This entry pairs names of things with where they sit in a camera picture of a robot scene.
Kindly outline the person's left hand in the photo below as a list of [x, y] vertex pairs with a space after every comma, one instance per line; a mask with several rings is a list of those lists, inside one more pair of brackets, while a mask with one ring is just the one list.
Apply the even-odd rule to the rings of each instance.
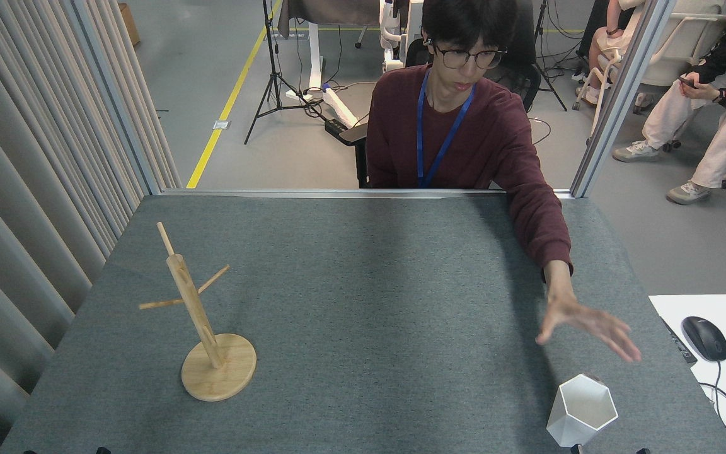
[[642, 360], [642, 353], [629, 337], [631, 328], [618, 317], [577, 302], [573, 291], [561, 295], [550, 291], [541, 331], [535, 338], [538, 345], [550, 341], [553, 331], [567, 324], [594, 336], [628, 363]]

